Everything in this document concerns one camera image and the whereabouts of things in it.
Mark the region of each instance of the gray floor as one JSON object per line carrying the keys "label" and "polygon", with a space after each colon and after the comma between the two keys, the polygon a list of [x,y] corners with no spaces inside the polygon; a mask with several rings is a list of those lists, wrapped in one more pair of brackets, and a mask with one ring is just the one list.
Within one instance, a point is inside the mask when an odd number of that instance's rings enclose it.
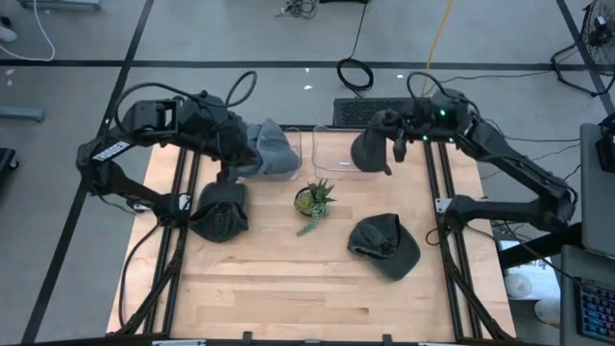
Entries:
{"label": "gray floor", "polygon": [[[567,0],[580,25],[588,0]],[[40,17],[63,60],[123,60],[144,0],[107,0],[100,12],[41,11]],[[322,6],[312,21],[274,18],[283,0],[156,0],[136,52],[138,60],[170,61],[337,61],[350,54],[361,6]],[[367,10],[356,58],[383,62],[424,62],[431,48],[444,0],[374,1]],[[28,56],[46,56],[32,12],[16,2],[0,2],[0,13],[14,21],[20,39],[6,47]],[[436,62],[548,62],[572,38],[555,1],[459,0],[437,47]],[[44,123],[0,120],[0,147],[17,150],[20,168],[3,188],[0,203],[0,344],[19,342],[62,226],[79,184],[77,147],[93,138],[109,102],[119,68],[4,67],[0,54],[0,104],[41,107]],[[578,55],[567,62],[580,63]],[[158,81],[197,92],[226,95],[243,69],[132,68],[127,86]],[[336,97],[354,97],[334,69],[257,69],[253,96],[237,111],[247,121],[271,117],[281,123],[328,124]],[[406,96],[410,71],[375,70],[371,97]],[[517,72],[434,70],[439,79],[458,75]],[[591,87],[587,72],[567,72]],[[578,137],[583,122],[606,116],[598,98],[557,82],[553,73],[520,79],[455,81],[477,102],[483,116],[510,136]],[[167,97],[143,90],[127,100]],[[534,158],[566,143],[512,142]],[[149,151],[121,158],[127,173],[142,180]],[[578,148],[540,163],[565,176],[579,163]],[[480,164],[481,176],[495,172]],[[579,189],[579,175],[569,182]],[[497,200],[532,197],[505,174],[483,181],[485,195]],[[102,335],[107,327],[132,218],[88,198],[45,315],[38,341]],[[538,236],[532,228],[525,235]],[[531,305],[512,304],[518,335],[556,344],[557,330],[541,325]]]}

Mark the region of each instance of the succulent plant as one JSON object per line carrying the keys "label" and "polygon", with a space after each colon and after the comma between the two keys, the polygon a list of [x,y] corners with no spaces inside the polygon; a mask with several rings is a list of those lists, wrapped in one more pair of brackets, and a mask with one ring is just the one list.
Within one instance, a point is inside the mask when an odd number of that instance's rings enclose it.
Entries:
{"label": "succulent plant", "polygon": [[314,209],[314,196],[311,195],[311,191],[301,192],[295,198],[295,209],[302,213],[311,214]]}
{"label": "succulent plant", "polygon": [[329,214],[330,210],[327,203],[334,202],[335,200],[329,197],[334,185],[327,185],[328,181],[323,182],[321,179],[318,185],[314,183],[309,184],[307,186],[308,190],[300,193],[295,198],[295,209],[304,214],[311,215],[311,220],[297,233],[297,236],[304,235],[315,229],[320,222],[320,216]]}

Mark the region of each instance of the computer keyboard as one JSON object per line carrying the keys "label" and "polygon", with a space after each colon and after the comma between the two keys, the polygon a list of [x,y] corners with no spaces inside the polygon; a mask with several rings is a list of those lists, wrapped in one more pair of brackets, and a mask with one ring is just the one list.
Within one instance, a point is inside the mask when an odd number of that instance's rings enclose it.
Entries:
{"label": "computer keyboard", "polygon": [[377,111],[412,111],[409,97],[336,98],[333,101],[333,125],[365,126]]}
{"label": "computer keyboard", "polygon": [[578,333],[615,344],[615,287],[579,278],[575,284]]}

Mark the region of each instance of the clear plastic container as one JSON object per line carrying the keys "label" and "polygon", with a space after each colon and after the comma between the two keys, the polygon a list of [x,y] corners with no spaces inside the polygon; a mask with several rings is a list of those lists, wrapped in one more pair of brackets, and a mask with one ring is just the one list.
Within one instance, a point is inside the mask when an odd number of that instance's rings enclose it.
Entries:
{"label": "clear plastic container", "polygon": [[286,139],[288,139],[288,144],[290,144],[290,148],[299,157],[299,167],[294,171],[283,174],[266,174],[250,177],[239,177],[238,181],[240,183],[245,181],[296,181],[297,179],[299,179],[299,171],[301,170],[301,166],[303,164],[301,131],[299,131],[299,129],[297,128],[288,128],[286,129],[286,131],[284,131],[284,133],[286,134]]}
{"label": "clear plastic container", "polygon": [[360,135],[356,130],[331,130],[326,126],[319,125],[314,127],[312,132],[312,156],[311,161],[314,165],[314,175],[317,178],[332,180],[372,180],[380,173],[361,172],[353,163],[350,148],[352,141],[348,145],[339,145],[335,133],[356,134],[353,140]]}

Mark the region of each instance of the wooden table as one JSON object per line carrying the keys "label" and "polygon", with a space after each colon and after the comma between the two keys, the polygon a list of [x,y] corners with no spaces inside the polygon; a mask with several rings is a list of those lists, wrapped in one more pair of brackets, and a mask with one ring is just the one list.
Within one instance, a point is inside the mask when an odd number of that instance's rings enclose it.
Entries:
{"label": "wooden table", "polygon": [[[328,133],[320,134],[319,140],[327,143],[332,155],[344,155],[339,151],[347,153],[356,136]],[[239,339],[244,331],[251,331],[254,339],[378,341],[382,334],[392,334],[395,341],[454,340],[440,249],[425,242],[435,218],[424,144],[408,144],[402,163],[395,163],[389,153],[390,177],[377,174],[331,180],[335,184],[332,198],[337,200],[331,204],[331,215],[316,230],[298,237],[295,233],[308,220],[293,208],[293,198],[307,182],[318,180],[311,137],[303,133],[303,165],[297,180],[245,183],[249,231],[223,244],[188,233],[171,336]],[[318,145],[319,162],[327,160],[322,147]],[[433,148],[439,162],[437,148]],[[178,153],[179,149],[170,146],[155,148],[145,185],[158,192],[170,191]],[[453,146],[449,146],[449,157],[456,192],[480,198],[475,162]],[[218,170],[219,165],[209,158],[201,160],[197,197]],[[388,281],[346,249],[348,235],[358,221],[385,212],[398,213],[421,248],[417,265],[398,282]],[[148,213],[135,219],[129,249],[154,223]],[[487,221],[472,226],[491,232]],[[124,308],[127,318],[151,287],[160,234],[149,239],[131,263]],[[514,335],[494,243],[474,232],[464,235],[475,292],[503,329]],[[459,290],[457,295],[464,334],[471,335],[467,306]],[[163,294],[155,330],[160,329],[165,303]],[[118,327],[116,297],[109,331]]]}

